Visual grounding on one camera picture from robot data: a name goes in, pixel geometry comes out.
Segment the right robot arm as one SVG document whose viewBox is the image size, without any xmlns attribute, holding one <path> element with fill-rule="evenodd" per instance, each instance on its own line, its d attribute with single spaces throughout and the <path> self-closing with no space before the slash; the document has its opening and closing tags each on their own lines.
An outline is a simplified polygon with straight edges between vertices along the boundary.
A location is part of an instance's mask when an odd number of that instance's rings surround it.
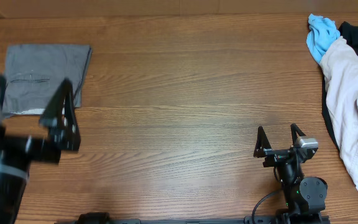
<svg viewBox="0 0 358 224">
<path fill-rule="evenodd" d="M 329 223 L 322 216 L 328 184 L 319 177 L 305 177 L 301 164 L 313 158 L 318 150 L 318 141 L 309 138 L 295 123 L 291 124 L 292 145 L 288 149 L 274 150 L 262 126 L 258 127 L 254 157 L 264 158 L 263 166 L 272 167 L 280 188 L 260 199 L 253 208 L 250 221 L 258 223 L 256 211 L 268 198 L 282 192 L 286 208 L 279 209 L 273 216 L 265 217 L 267 223 Z"/>
</svg>

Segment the grey shorts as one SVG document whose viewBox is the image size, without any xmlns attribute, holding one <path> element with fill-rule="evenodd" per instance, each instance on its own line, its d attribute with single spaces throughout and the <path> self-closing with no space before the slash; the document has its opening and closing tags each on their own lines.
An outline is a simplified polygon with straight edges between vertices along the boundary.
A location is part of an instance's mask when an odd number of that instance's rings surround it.
<svg viewBox="0 0 358 224">
<path fill-rule="evenodd" d="M 19 44 L 7 48 L 7 80 L 2 113 L 42 114 L 64 79 L 73 85 L 74 104 L 81 106 L 81 92 L 93 50 L 90 45 Z"/>
</svg>

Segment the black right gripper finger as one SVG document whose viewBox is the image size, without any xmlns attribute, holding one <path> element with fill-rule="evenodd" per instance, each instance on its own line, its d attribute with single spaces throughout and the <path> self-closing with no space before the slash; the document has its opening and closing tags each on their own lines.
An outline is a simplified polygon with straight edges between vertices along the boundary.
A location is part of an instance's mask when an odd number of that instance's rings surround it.
<svg viewBox="0 0 358 224">
<path fill-rule="evenodd" d="M 258 127 L 254 157 L 267 157 L 272 151 L 267 135 L 262 126 Z"/>
<path fill-rule="evenodd" d="M 306 136 L 306 134 L 295 123 L 292 123 L 290 125 L 290 129 L 291 129 L 291 138 L 292 138 L 293 145 L 301 146 L 301 141 L 303 139 L 303 136 Z"/>
</svg>

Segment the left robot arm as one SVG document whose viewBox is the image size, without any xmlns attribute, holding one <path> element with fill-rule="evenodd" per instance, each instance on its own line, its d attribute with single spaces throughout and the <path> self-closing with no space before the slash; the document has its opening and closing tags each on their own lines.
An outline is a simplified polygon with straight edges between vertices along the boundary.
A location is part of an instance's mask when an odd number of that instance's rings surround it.
<svg viewBox="0 0 358 224">
<path fill-rule="evenodd" d="M 29 179 L 33 161 L 57 164 L 62 151 L 78 151 L 81 143 L 76 122 L 73 87 L 64 79 L 39 123 L 48 129 L 47 138 L 9 136 L 2 125 L 6 79 L 0 74 L 0 223 L 14 223 Z"/>
</svg>

